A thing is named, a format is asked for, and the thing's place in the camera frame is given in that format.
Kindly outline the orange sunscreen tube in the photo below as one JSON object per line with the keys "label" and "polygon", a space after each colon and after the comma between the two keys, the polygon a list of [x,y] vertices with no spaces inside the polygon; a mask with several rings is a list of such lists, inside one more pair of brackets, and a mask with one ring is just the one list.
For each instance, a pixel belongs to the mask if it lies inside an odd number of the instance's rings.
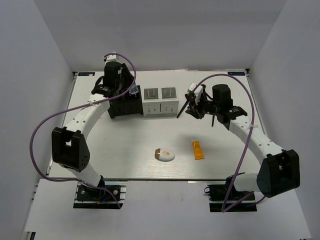
{"label": "orange sunscreen tube", "polygon": [[205,158],[199,141],[193,141],[192,148],[193,148],[195,160],[202,160]]}

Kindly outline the white egg-shaped sunscreen bottle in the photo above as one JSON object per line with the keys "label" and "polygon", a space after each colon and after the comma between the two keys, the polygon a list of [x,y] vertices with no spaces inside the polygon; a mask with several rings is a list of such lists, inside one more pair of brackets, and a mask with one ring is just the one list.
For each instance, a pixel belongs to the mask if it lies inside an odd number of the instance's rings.
{"label": "white egg-shaped sunscreen bottle", "polygon": [[166,148],[157,148],[154,152],[154,157],[156,160],[161,162],[170,162],[175,159],[175,153]]}

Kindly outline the clear plastic bottle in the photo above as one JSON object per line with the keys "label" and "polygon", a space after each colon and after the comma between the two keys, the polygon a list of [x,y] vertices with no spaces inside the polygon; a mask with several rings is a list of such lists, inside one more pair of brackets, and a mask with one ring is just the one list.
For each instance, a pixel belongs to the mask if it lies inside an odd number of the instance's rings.
{"label": "clear plastic bottle", "polygon": [[139,89],[136,85],[134,85],[130,90],[129,92],[132,94],[132,95],[135,95],[139,92]]}

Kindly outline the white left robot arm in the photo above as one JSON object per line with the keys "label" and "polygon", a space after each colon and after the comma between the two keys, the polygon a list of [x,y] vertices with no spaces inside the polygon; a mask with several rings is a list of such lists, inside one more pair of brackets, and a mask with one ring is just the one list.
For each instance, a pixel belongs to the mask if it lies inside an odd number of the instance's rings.
{"label": "white left robot arm", "polygon": [[125,63],[107,61],[104,75],[99,77],[91,91],[86,106],[64,127],[51,133],[52,160],[73,173],[81,182],[90,185],[88,193],[99,200],[105,196],[102,176],[90,164],[87,138],[98,119],[110,108],[114,100],[128,90],[134,80]]}

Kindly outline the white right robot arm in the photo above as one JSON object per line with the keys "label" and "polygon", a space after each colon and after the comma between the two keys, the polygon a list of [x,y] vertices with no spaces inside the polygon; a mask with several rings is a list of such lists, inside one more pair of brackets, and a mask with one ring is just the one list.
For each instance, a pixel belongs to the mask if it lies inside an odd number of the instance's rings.
{"label": "white right robot arm", "polygon": [[233,104],[231,90],[226,84],[212,87],[209,98],[205,85],[192,83],[185,98],[188,100],[186,113],[196,119],[212,115],[227,130],[236,135],[260,164],[257,173],[244,173],[225,188],[226,195],[236,200],[244,192],[260,192],[267,198],[296,189],[301,184],[299,155],[293,149],[285,150],[270,140],[259,128],[251,124],[248,114]]}

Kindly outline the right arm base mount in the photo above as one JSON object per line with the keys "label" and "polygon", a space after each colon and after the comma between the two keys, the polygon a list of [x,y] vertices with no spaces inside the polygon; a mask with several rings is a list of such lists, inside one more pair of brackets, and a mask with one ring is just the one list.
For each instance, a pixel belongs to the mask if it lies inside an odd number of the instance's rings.
{"label": "right arm base mount", "polygon": [[[227,187],[225,184],[208,184],[204,188],[204,193],[208,195],[209,199],[209,210],[211,213],[221,213],[225,195],[227,193]],[[226,208],[235,203],[236,201],[245,197],[249,192],[241,191],[238,192],[232,188],[231,193],[226,202]],[[240,213],[240,212],[256,212],[256,198],[254,194],[251,194],[248,198],[244,199],[241,203],[237,204],[227,212]]]}

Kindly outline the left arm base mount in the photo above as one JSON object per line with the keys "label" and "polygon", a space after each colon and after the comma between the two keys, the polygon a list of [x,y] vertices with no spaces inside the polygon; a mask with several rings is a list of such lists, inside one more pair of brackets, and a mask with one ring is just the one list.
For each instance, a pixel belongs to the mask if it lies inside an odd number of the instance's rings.
{"label": "left arm base mount", "polygon": [[108,209],[119,210],[125,201],[127,182],[126,181],[105,181],[105,188],[109,190],[117,200],[103,190],[92,189],[82,184],[78,184],[75,192],[74,209]]}

